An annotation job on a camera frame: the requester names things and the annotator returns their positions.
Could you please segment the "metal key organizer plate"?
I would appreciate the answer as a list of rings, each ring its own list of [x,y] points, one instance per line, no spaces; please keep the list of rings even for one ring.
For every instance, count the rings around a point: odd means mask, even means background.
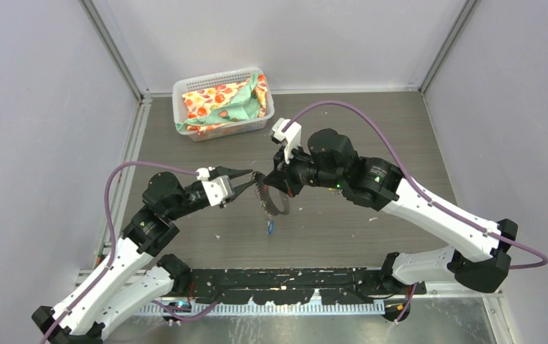
[[[260,200],[260,204],[269,220],[275,216],[286,216],[290,213],[290,201],[286,193],[274,188],[280,199],[281,208],[274,201],[273,195],[270,192],[270,187],[265,184],[265,174],[259,171],[252,173],[252,180],[255,182],[255,194]]]

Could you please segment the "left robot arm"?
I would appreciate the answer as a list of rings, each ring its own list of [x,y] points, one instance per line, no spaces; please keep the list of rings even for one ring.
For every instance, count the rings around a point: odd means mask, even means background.
[[[119,237],[110,213],[113,179],[131,166],[159,170],[143,193],[143,207]],[[179,233],[175,221],[210,206],[220,208],[234,201],[253,181],[232,185],[232,179],[249,169],[218,167],[189,171],[161,163],[131,161],[116,167],[105,185],[104,207],[110,236],[110,252],[90,275],[54,306],[41,306],[32,320],[42,331],[41,343],[103,343],[115,329],[143,306],[169,293],[184,295],[191,283],[190,269],[173,254],[132,285],[127,281],[155,259]]]

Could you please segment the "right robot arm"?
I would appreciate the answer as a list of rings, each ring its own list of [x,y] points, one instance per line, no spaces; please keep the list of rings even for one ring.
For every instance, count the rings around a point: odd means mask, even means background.
[[[474,216],[436,196],[382,158],[360,156],[349,138],[327,128],[300,145],[301,127],[294,123],[270,137],[280,145],[273,157],[267,186],[289,197],[303,187],[329,188],[357,206],[404,219],[443,240],[446,247],[417,254],[389,253],[379,271],[380,287],[397,294],[418,282],[456,281],[471,290],[495,292],[511,267],[510,246],[518,226],[509,219]]]

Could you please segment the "blue tagged key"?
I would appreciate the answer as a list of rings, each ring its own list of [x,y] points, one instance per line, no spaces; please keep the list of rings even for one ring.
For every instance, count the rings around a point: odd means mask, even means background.
[[[268,221],[268,235],[271,235],[275,230],[275,223],[273,220]]]

